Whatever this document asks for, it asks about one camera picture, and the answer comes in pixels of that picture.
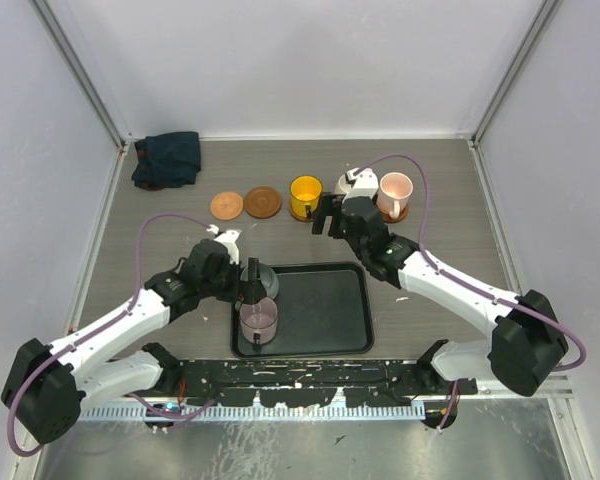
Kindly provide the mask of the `cream ceramic mug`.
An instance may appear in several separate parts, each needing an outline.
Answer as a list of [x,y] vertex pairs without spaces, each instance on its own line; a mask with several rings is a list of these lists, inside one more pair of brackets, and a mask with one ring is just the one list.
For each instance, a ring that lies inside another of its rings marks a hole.
[[348,181],[347,174],[342,174],[334,187],[334,193],[336,195],[346,195],[351,190],[351,185]]

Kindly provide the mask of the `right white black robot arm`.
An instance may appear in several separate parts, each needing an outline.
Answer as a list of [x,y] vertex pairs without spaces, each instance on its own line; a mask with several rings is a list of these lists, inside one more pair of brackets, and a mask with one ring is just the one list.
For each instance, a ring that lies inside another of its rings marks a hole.
[[531,397],[568,351],[548,299],[501,290],[459,272],[418,243],[390,232],[367,197],[326,193],[312,215],[312,231],[343,239],[371,276],[423,296],[467,321],[483,339],[436,341],[418,360],[424,390],[439,394],[453,381],[497,380]]

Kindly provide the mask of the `lilac ceramic mug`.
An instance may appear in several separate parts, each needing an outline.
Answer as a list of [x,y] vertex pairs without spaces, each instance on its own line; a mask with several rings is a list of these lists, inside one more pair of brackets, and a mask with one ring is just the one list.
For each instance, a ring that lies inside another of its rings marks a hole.
[[276,335],[278,308],[274,300],[265,297],[256,304],[243,304],[239,309],[239,324],[243,337],[252,345],[262,346]]

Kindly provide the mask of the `yellow ceramic mug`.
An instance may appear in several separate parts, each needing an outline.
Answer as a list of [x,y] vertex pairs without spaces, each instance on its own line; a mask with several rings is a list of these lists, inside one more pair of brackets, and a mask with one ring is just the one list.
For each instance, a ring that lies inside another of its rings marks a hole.
[[320,195],[323,192],[321,181],[311,175],[302,175],[295,178],[289,187],[290,206],[300,213],[304,205],[310,205],[314,210],[317,207]]

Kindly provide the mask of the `brown wooden saucer coaster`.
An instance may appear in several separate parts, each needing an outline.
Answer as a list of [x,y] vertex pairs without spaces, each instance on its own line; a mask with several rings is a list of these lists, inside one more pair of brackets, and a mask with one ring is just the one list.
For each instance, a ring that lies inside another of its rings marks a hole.
[[288,207],[288,211],[295,220],[304,223],[312,223],[320,217],[320,212],[318,210],[312,210],[310,205],[304,205],[304,210],[300,213],[296,212],[292,206]]
[[280,193],[269,186],[251,189],[244,197],[244,210],[253,218],[268,219],[275,216],[282,206]]
[[[408,203],[402,205],[400,202],[389,201],[389,202],[375,202],[376,207],[380,211],[382,218],[385,223],[394,224],[404,220],[409,214],[410,205]],[[391,214],[394,212],[394,205],[401,208],[398,215],[392,217]]]

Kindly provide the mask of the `pink ceramic mug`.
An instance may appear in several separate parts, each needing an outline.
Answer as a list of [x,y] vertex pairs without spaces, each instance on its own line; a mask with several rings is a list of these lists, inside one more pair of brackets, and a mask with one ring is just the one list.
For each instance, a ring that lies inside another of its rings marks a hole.
[[[407,175],[399,172],[390,172],[385,174],[379,182],[376,201],[396,201],[404,205],[409,203],[412,193],[413,183]],[[391,216],[397,216],[400,210],[400,207],[394,205],[394,212]]]

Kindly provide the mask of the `woven rattan coaster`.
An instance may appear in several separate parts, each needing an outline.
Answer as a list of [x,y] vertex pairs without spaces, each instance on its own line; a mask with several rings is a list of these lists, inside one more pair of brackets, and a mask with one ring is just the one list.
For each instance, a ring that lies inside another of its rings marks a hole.
[[243,211],[243,197],[237,192],[218,193],[210,203],[211,214],[218,220],[228,221],[237,218]]

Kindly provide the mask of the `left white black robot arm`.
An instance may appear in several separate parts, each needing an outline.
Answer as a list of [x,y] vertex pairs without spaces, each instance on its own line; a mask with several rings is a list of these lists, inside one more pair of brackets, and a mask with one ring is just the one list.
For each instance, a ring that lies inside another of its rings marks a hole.
[[151,277],[121,306],[49,344],[32,339],[17,351],[1,400],[7,432],[19,449],[21,424],[41,445],[49,444],[80,415],[115,398],[152,390],[168,396],[179,387],[183,367],[157,343],[118,360],[116,354],[145,335],[194,311],[206,298],[253,304],[266,295],[259,276],[240,278],[239,231],[226,230],[196,244],[179,267]]

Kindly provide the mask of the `grey ceramic mug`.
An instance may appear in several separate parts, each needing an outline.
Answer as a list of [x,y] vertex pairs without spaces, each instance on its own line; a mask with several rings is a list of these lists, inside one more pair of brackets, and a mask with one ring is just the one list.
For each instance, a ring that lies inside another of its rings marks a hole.
[[[242,275],[243,270],[241,272],[240,278],[245,279],[246,275]],[[274,299],[277,296],[278,291],[279,291],[279,280],[277,278],[276,273],[270,266],[260,264],[259,274],[260,274],[261,282],[262,282],[263,286],[265,287],[265,298]]]

